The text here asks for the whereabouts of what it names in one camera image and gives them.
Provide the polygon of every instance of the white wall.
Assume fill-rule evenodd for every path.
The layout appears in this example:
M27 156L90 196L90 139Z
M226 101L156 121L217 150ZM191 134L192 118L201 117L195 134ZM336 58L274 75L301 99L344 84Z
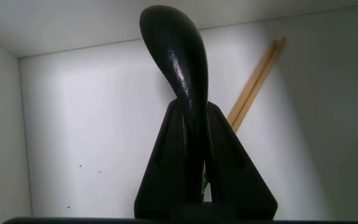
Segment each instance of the white wall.
M202 30L224 114L272 39L287 46L239 139L276 219L358 220L358 7ZM133 217L168 102L141 40L21 60L35 216Z
M30 215L19 62L0 47L0 223Z

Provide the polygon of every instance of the wooden stick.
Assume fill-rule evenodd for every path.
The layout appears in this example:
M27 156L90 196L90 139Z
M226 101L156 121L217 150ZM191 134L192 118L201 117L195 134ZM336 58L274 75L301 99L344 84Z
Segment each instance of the wooden stick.
M229 116L227 117L227 121L229 122L230 126L234 124L234 121L238 117L240 110L246 100L249 97L249 94L251 90L253 89L254 85L256 84L256 81L261 76L264 68L266 67L266 64L269 62L270 58L273 55L273 51L276 48L277 40L273 40L270 44L269 48L267 49L266 53L258 63L258 66L256 67L255 71L249 78L247 84L245 85L244 89L242 90L242 93L240 94L240 97L237 99L236 104L233 106L233 109L231 110Z
M270 70L272 69L274 62L276 61L276 59L278 58L278 56L280 55L281 50L284 48L285 46L285 37L282 38L278 45L276 50L273 53L272 58L269 60L267 66L265 67L265 69L262 72L262 75L260 76L260 78L257 80L254 88L252 89L251 93L249 94L248 99L246 100L246 102L244 103L244 106L241 108L239 116L237 117L237 119L234 121L234 124L232 125L232 129L234 132L237 132L237 130L240 128L240 125L242 123L242 120L244 119L244 117L246 116L249 108L251 107L252 102L254 101L256 95L258 94L258 91L260 90L260 88L262 87L267 75L269 74Z

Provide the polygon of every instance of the black plastic object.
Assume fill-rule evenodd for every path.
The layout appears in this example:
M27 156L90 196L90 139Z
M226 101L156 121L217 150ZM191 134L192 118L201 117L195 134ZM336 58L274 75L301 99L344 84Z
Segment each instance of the black plastic object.
M177 99L168 106L135 200L135 217L169 220L196 207L200 213L219 208L226 219L272 219L276 200L220 109L208 103L208 65L194 23L175 8L151 6L140 16L140 30ZM204 161L213 200L208 208L197 206Z
M207 167L213 204L233 212L220 214L227 220L271 220L277 202L245 152L221 110L208 103L213 161ZM158 220L188 217L182 211L194 206L185 200L186 172L183 121L178 101L172 101L157 137L135 200L135 217Z
M151 6L140 15L140 31L155 63L173 88L186 124L186 200L202 200L208 66L204 43L194 23L181 11Z

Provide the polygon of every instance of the white ceiling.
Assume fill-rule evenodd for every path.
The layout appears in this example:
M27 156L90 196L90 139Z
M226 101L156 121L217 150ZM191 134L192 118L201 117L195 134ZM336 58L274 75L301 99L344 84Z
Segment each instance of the white ceiling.
M358 5L358 0L0 0L0 44L18 57L141 38L154 4L186 13L200 29Z

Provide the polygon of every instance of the curved black handle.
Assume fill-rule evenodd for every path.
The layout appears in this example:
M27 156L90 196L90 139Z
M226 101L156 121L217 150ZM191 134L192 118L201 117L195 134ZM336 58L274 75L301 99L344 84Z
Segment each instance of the curved black handle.
M208 65L203 40L189 17L169 6L144 9L140 15L140 31L178 98L188 133L187 199L197 201L208 145Z

